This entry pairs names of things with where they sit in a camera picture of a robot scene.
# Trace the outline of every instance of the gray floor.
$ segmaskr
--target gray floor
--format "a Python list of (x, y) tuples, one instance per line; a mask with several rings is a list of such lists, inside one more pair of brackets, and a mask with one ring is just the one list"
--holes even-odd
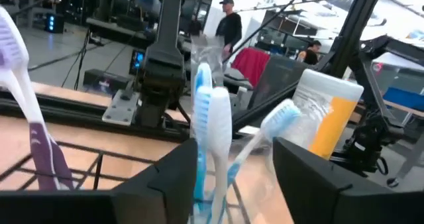
[[(64, 34), (49, 34), (42, 30), (29, 30), (27, 28), (21, 29), (21, 34), (26, 42), (30, 54), (29, 66), (37, 66), (39, 64), (65, 57), (73, 54), (81, 49), (83, 44), (85, 30), (83, 28), (66, 25), (67, 32)], [(104, 70), (124, 48), (124, 44), (112, 42), (104, 47), (96, 48), (88, 51), (85, 55), (83, 67), (81, 69), (81, 79), (79, 81), (79, 89), (82, 88), (83, 73), (86, 70), (97, 68)], [(131, 47), (126, 47), (112, 63), (108, 72), (120, 76), (128, 76), (129, 62), (131, 59)], [(34, 82), (40, 82), (48, 85), (61, 86), (65, 80), (68, 70), (71, 69), (76, 56), (59, 61), (55, 64), (45, 66), (30, 73)], [(72, 68), (71, 73), (64, 84), (64, 87), (72, 89), (77, 76), (78, 63)], [(343, 140), (347, 139), (352, 133), (351, 129), (346, 129), (343, 134)], [(383, 176), (379, 173), (370, 174), (370, 179), (380, 185), (385, 186), (386, 180), (392, 177), (399, 169), (405, 155), (411, 148), (410, 144), (400, 142), (391, 148), (383, 150), (383, 156), (388, 161), (390, 173), (388, 176)], [(409, 190), (422, 190), (424, 188), (424, 162), (417, 165), (406, 176), (405, 180), (394, 190), (396, 191), (409, 191)]]

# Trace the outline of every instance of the blue light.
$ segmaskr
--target blue light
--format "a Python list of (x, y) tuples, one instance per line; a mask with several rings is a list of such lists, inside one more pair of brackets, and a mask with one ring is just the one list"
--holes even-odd
[(137, 54), (137, 61), (141, 62), (143, 60), (143, 54)]

